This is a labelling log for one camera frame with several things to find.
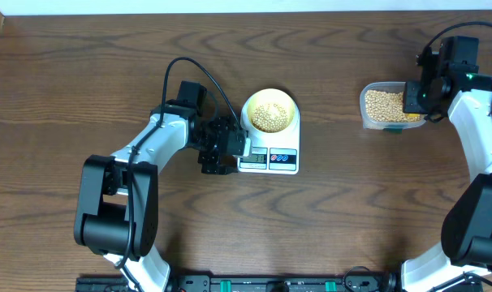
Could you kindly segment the soybeans pile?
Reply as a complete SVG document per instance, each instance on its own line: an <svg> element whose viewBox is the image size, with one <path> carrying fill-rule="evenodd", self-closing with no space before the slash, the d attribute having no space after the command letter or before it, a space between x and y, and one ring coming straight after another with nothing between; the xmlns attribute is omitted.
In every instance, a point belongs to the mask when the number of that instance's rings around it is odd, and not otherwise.
<svg viewBox="0 0 492 292"><path fill-rule="evenodd" d="M403 112L403 92L369 90L365 94L368 116L377 122L407 122Z"/></svg>

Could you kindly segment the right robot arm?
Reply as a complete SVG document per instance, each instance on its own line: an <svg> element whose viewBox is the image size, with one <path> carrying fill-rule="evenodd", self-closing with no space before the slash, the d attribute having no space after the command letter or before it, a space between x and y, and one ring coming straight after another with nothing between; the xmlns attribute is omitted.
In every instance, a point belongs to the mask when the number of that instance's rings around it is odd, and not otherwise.
<svg viewBox="0 0 492 292"><path fill-rule="evenodd" d="M442 224L441 241L403 262L403 291L448 291L492 273L492 76L477 66L479 41L450 36L417 58L419 81L404 87L403 111L436 122L447 118L464 150L470 184Z"/></svg>

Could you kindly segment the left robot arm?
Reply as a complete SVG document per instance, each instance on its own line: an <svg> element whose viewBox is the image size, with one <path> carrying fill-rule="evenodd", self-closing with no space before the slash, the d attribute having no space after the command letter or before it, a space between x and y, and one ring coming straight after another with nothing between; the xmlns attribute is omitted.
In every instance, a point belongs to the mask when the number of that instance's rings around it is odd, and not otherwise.
<svg viewBox="0 0 492 292"><path fill-rule="evenodd" d="M170 265L154 246L158 231L158 175L180 150L199 152L204 174L226 175L226 157L251 151L248 132L234 115L202 120L207 90L184 81L175 99L152 110L145 129L109 156L90 156L83 165L74 239L104 256L136 291L165 291Z"/></svg>

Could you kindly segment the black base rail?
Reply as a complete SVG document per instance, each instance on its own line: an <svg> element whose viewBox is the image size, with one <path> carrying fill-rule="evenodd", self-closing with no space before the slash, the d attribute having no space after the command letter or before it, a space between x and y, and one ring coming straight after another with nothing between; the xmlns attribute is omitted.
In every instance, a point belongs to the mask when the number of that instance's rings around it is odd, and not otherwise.
<svg viewBox="0 0 492 292"><path fill-rule="evenodd" d="M147 290L144 284L135 288L125 277L78 277L75 292L110 292L110 291L161 291ZM172 277L164 291L168 292L268 292L268 291L404 291L396 288L396 280L389 277L369 275L350 275L345 277L315 278L269 278L269 277L210 277L207 275L184 275ZM481 283L460 283L443 291L482 292Z"/></svg>

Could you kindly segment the white digital kitchen scale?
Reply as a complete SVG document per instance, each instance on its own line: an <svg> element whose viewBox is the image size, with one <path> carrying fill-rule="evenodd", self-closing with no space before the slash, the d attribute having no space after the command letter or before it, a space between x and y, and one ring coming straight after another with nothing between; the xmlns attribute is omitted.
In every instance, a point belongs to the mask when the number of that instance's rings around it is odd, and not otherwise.
<svg viewBox="0 0 492 292"><path fill-rule="evenodd" d="M240 172L260 174L297 174L300 166L300 111L284 131L265 133L247 120L245 102L241 111L241 126L248 131L252 151L248 157L237 159Z"/></svg>

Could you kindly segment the soybeans in bowl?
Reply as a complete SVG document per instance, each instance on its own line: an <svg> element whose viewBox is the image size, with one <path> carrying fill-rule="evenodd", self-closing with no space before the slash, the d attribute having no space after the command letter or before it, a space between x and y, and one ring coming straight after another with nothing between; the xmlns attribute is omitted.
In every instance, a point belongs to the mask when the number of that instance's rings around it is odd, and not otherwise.
<svg viewBox="0 0 492 292"><path fill-rule="evenodd" d="M252 125L259 131L275 133L284 130L289 123L288 111L278 103L259 105L251 116Z"/></svg>

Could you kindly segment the pale yellow bowl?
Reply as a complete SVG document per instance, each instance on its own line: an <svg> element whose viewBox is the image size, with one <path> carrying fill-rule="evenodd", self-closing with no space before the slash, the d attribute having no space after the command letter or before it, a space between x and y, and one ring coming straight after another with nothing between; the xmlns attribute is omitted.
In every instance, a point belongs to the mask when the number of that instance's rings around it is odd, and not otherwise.
<svg viewBox="0 0 492 292"><path fill-rule="evenodd" d="M286 130L291 125L293 119L296 117L296 104L287 93L276 88L262 89L261 91L254 93L248 99L248 104L246 105L247 120L251 123L252 112L259 105L263 105L266 103L278 103L288 111L289 123L284 129Z"/></svg>

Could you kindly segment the clear plastic container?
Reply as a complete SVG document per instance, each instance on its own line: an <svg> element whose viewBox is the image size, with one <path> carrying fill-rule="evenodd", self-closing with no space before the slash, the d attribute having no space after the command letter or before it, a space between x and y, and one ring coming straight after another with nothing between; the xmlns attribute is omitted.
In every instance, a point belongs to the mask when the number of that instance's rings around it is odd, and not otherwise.
<svg viewBox="0 0 492 292"><path fill-rule="evenodd" d="M403 131L426 123L423 114L406 114L404 82L387 81L367 85L360 94L363 128L383 131Z"/></svg>

